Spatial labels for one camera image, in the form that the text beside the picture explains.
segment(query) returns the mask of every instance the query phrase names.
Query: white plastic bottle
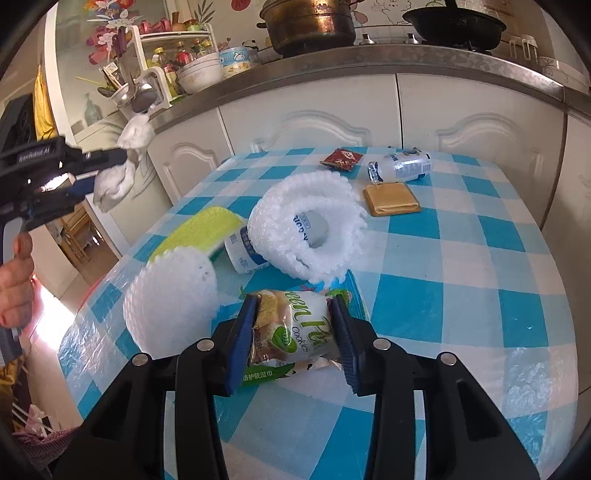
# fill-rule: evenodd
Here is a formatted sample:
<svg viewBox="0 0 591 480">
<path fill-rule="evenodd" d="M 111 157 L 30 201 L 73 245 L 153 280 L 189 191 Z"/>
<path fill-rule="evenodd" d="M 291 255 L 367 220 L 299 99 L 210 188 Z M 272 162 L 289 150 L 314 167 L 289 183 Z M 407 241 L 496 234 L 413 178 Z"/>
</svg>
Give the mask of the white plastic bottle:
<svg viewBox="0 0 591 480">
<path fill-rule="evenodd" d="M 317 248 L 326 241 L 329 227 L 319 213 L 313 211 L 298 213 L 293 221 L 303 239 L 312 248 Z M 246 226 L 227 237 L 224 244 L 232 265 L 238 273 L 251 273 L 269 266 L 269 262 L 252 246 Z"/>
<path fill-rule="evenodd" d="M 416 180 L 431 172 L 431 157 L 417 148 L 385 155 L 380 161 L 368 164 L 371 183 L 394 183 Z"/>
</svg>

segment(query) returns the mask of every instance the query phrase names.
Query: plastic table cover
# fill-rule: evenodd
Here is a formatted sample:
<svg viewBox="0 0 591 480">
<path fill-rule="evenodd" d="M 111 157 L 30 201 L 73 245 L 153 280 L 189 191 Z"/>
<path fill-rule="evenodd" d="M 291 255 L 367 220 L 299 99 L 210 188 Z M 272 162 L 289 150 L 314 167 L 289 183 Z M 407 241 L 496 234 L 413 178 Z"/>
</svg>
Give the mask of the plastic table cover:
<svg viewBox="0 0 591 480">
<path fill-rule="evenodd" d="M 366 164 L 394 150 L 350 150 L 364 154 L 345 174 L 362 198 L 369 184 Z M 59 350 L 83 417 L 138 352 L 125 328 L 124 294 L 164 238 L 206 206 L 224 206 L 247 218 L 271 185 L 325 169 L 319 161 L 332 151 L 234 156 L 131 248 L 82 307 Z M 569 449 L 577 401 L 574 330 L 562 280 L 528 209 L 496 165 L 461 155 L 431 156 L 433 172 L 409 183 L 423 210 L 368 217 L 365 255 L 352 275 L 378 335 L 419 355 L 455 352 L 548 477 Z M 235 315 L 241 288 L 303 288 L 301 280 L 273 267 L 239 275 L 225 252 L 214 266 L 222 307 L 203 326 L 203 336 Z M 173 400 L 169 393 L 167 478 L 176 478 Z M 216 407 L 232 479 L 363 478 L 374 398 L 355 397 L 336 367 L 241 388 L 231 398 L 217 398 Z M 426 459 L 422 410 L 417 397 L 418 478 L 424 477 Z"/>
</svg>

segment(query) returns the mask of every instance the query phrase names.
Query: metal countertop edge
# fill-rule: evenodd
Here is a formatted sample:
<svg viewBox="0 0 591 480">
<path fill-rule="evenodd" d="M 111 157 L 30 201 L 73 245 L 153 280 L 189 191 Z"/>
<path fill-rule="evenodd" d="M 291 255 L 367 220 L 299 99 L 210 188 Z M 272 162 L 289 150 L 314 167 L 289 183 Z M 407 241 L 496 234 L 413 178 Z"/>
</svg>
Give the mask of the metal countertop edge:
<svg viewBox="0 0 591 480">
<path fill-rule="evenodd" d="M 226 103 L 284 86 L 369 74 L 418 73 L 475 80 L 591 118 L 591 97 L 524 66 L 480 53 L 427 45 L 334 48 L 278 60 L 234 75 L 157 113 L 157 133 Z"/>
</svg>

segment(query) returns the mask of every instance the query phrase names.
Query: brown vase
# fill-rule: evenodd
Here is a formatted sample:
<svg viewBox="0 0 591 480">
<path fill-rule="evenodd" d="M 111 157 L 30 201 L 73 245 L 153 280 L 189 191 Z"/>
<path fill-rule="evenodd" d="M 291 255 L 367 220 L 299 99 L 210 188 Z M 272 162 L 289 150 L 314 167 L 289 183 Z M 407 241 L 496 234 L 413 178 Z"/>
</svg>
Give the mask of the brown vase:
<svg viewBox="0 0 591 480">
<path fill-rule="evenodd" d="M 173 32 L 184 32 L 187 30 L 187 27 L 184 24 L 178 21 L 179 12 L 173 12 L 173 24 L 172 29 Z"/>
</svg>

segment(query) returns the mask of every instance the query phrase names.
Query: sunlight on floor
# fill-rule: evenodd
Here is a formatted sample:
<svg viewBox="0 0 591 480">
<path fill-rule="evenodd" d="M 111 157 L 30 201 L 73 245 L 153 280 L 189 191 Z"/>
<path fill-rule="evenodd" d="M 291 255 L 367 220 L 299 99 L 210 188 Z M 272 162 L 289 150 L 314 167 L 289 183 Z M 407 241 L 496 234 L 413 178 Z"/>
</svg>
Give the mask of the sunlight on floor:
<svg viewBox="0 0 591 480">
<path fill-rule="evenodd" d="M 43 342 L 52 350 L 57 351 L 66 331 L 74 323 L 74 314 L 64 307 L 45 287 L 41 289 L 41 298 L 45 310 L 35 331 Z"/>
</svg>

